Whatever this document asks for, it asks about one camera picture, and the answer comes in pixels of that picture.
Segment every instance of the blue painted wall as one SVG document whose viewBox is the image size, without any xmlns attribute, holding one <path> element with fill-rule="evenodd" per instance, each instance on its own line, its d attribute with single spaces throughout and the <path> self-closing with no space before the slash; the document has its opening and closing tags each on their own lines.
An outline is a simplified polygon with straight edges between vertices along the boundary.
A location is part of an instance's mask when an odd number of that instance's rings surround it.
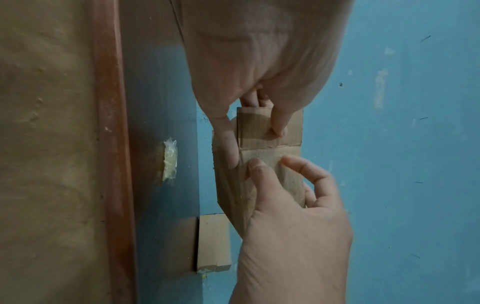
<svg viewBox="0 0 480 304">
<path fill-rule="evenodd" d="M 478 0 L 357 0 L 302 145 L 355 230 L 349 303 L 480 303 L 479 67 Z M 221 212 L 211 130 L 197 109 L 201 214 Z M 235 269 L 204 303 L 227 303 Z"/>
</svg>

